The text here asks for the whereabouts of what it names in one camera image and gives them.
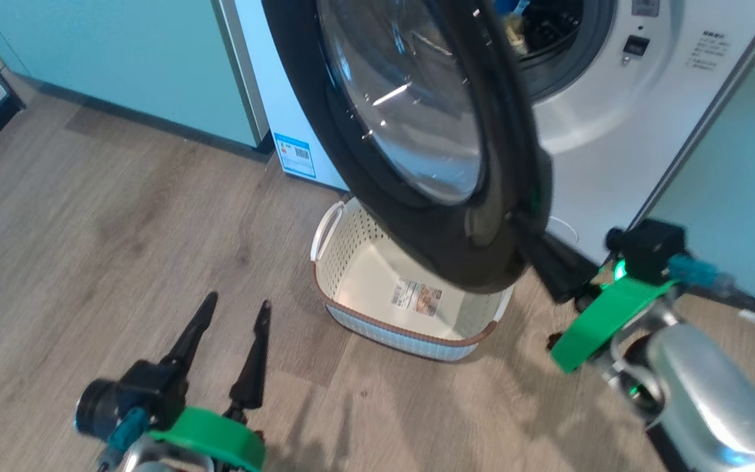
wooden floor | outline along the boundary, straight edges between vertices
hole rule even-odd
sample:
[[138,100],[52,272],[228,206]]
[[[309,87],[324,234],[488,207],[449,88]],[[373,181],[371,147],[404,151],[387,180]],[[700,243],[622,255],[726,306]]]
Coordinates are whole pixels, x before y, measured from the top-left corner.
[[[353,335],[308,273],[335,192],[50,96],[0,135],[0,470],[92,470],[72,414],[87,383],[158,359],[208,290],[221,293],[189,403],[223,410],[273,302],[266,470],[660,470],[596,374],[559,373],[567,325],[533,275],[470,359],[438,364]],[[684,299],[755,381],[755,326]]]

basket handle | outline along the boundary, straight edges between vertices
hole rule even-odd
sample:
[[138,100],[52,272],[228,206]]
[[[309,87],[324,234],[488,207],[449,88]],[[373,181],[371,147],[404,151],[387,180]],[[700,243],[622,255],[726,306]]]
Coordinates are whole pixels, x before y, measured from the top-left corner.
[[341,218],[344,209],[345,203],[338,201],[328,208],[326,214],[320,219],[320,224],[317,226],[317,232],[314,233],[314,241],[311,243],[312,262],[317,262],[317,259],[322,257],[328,237],[331,236],[334,229],[336,229],[336,224],[339,223],[339,218]]
[[503,314],[506,313],[506,307],[509,306],[509,302],[512,301],[512,293],[514,293],[514,286],[510,286],[503,291],[503,297],[500,298],[500,305],[497,306],[497,311],[494,313],[494,322],[500,323],[503,319]]

teal cabinet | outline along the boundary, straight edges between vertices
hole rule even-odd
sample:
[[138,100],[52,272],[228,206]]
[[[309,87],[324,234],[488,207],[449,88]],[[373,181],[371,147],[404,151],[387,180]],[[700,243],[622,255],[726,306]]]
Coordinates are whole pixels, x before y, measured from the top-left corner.
[[650,215],[755,296],[755,64]]
[[0,0],[13,71],[257,146],[266,120],[228,37],[217,2]]

washing machine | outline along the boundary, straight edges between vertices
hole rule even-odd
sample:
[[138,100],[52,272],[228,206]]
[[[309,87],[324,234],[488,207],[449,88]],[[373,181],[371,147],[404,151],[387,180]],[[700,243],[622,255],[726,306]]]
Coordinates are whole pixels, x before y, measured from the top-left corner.
[[[426,28],[401,33],[399,24],[414,21],[404,2],[393,16],[328,1],[362,17],[351,24],[371,29],[353,45],[367,54],[451,54]],[[347,189],[294,94],[261,0],[236,7],[282,169]],[[507,31],[512,60],[554,163],[547,230],[602,263],[608,228],[641,216],[752,62],[755,1],[521,0],[504,19],[506,29],[518,24]],[[378,29],[385,35],[375,35]]]

laundry basket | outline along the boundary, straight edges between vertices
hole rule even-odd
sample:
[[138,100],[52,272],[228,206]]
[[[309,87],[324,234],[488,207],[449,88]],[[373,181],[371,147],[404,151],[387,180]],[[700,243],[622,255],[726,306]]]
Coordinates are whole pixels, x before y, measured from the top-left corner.
[[340,325],[386,346],[439,361],[469,355],[494,331],[513,287],[464,292],[404,253],[356,198],[338,201],[311,245],[314,282]]

